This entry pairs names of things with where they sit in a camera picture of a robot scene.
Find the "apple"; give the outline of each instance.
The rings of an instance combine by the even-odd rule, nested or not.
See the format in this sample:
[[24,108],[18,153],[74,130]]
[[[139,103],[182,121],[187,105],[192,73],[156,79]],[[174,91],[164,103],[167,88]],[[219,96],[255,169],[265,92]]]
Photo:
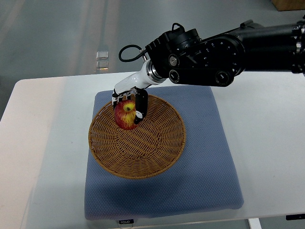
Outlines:
[[117,103],[114,109],[115,123],[124,130],[132,130],[138,125],[134,124],[135,102],[133,100],[123,100]]

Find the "woven basket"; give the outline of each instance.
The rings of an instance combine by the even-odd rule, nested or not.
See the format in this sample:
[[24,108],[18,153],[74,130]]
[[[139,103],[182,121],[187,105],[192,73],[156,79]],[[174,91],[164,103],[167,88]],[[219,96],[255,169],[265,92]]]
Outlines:
[[111,102],[96,114],[89,129],[89,147],[106,171],[123,178],[153,177],[170,168],[183,152],[185,126],[165,100],[149,95],[147,115],[133,130],[114,121]]

